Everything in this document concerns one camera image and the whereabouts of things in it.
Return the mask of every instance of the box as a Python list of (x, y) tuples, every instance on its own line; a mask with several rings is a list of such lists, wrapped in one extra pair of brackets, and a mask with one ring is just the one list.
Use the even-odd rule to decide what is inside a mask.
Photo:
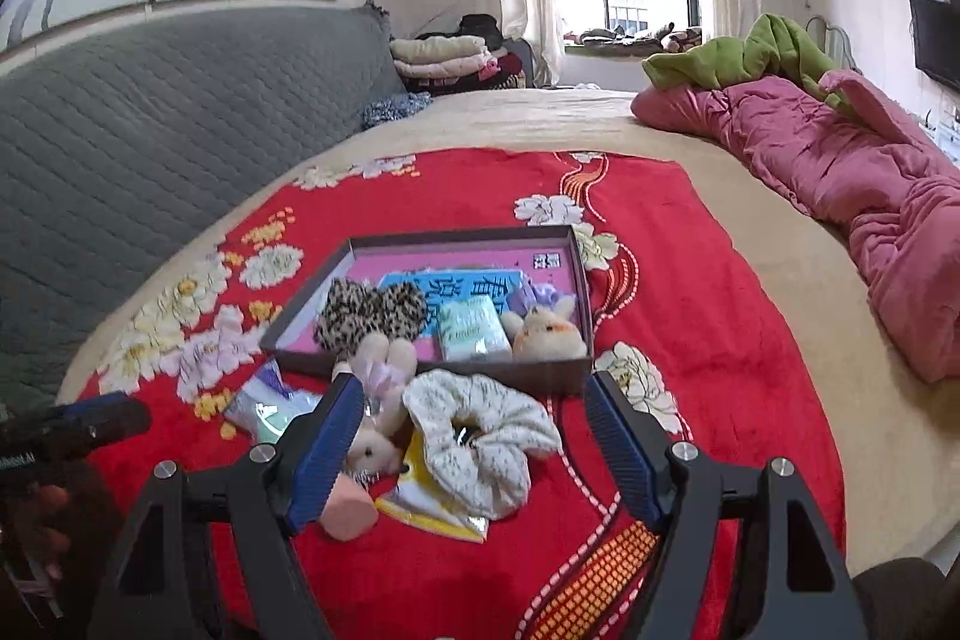
[[(593, 367), (593, 327), (587, 277), (577, 239), (570, 226), (523, 226), (469, 231), (426, 232), (356, 237), (331, 256), (284, 307), (260, 340), (281, 369), (329, 378), (337, 356), (313, 340), (320, 302), (330, 281), (338, 277), (370, 280), (378, 285), (389, 272), (417, 269), (517, 269), (535, 283), (553, 283), (562, 292), (575, 293), (575, 325), (587, 343), (582, 359), (554, 362), (444, 362), (435, 338), (416, 340), (418, 372), (442, 367), (458, 375), (482, 374), (533, 396), (579, 395)], [(488, 281), (502, 290), (506, 278)], [(482, 292), (484, 284), (478, 283)]]

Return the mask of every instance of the white scrunchie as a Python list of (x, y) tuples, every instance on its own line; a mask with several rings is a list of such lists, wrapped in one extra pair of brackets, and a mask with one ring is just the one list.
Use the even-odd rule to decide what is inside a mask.
[[(526, 455), (560, 450), (560, 432), (544, 406), (485, 375), (425, 372), (410, 381), (403, 404), (424, 433), (430, 474), (472, 515), (495, 521), (520, 509), (530, 493)], [(458, 445), (454, 422), (482, 434)]]

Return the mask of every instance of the green blanket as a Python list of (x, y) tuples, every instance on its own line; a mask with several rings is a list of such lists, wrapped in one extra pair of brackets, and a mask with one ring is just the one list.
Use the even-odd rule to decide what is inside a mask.
[(721, 36), (687, 52), (651, 55), (643, 62), (643, 71), (659, 90), (675, 85), (721, 90), (779, 74), (834, 109), (848, 111), (843, 97), (827, 95), (817, 84), (834, 68), (837, 64), (798, 23), (780, 15), (761, 15), (746, 39)]

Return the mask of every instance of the black tv screen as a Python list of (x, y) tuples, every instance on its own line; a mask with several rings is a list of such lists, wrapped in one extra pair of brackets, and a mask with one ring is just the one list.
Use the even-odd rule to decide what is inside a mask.
[(960, 91), (960, 12), (945, 1), (910, 0), (917, 68)]

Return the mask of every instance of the silver screw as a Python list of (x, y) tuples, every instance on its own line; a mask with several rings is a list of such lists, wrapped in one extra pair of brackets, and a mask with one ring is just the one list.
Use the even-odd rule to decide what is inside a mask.
[(267, 443), (254, 445), (253, 448), (250, 449), (250, 461), (254, 461), (257, 464), (269, 463), (274, 456), (277, 456), (277, 448)]
[(154, 467), (154, 477), (159, 477), (160, 480), (166, 480), (167, 477), (173, 477), (174, 475), (176, 475), (176, 461), (170, 461), (169, 458), (166, 461), (160, 461)]
[(686, 440), (673, 443), (673, 447), (670, 448), (670, 450), (673, 451), (673, 455), (680, 461), (693, 461), (694, 458), (700, 456), (700, 451), (697, 449), (697, 446)]
[(793, 465), (793, 461), (783, 456), (777, 456), (774, 461), (771, 461), (770, 469), (781, 477), (790, 477), (797, 471), (797, 468)]

